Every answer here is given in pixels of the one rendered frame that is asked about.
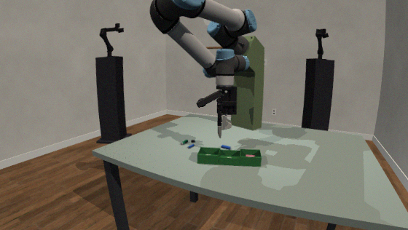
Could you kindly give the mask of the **green rack of three bins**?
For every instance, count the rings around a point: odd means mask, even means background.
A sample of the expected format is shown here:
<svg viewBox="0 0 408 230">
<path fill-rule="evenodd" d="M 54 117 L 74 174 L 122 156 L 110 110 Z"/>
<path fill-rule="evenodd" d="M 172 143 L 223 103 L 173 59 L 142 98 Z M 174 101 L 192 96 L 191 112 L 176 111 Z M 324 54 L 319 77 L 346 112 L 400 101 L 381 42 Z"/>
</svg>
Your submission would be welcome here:
<svg viewBox="0 0 408 230">
<path fill-rule="evenodd" d="M 219 152 L 221 152 L 221 156 L 219 156 Z M 255 156 L 244 157 L 245 155 Z M 255 149 L 241 149 L 240 151 L 234 151 L 220 150 L 220 148 L 200 147 L 200 150 L 197 154 L 198 164 L 261 167 L 261 161 L 261 152 L 260 150 Z"/>
</svg>

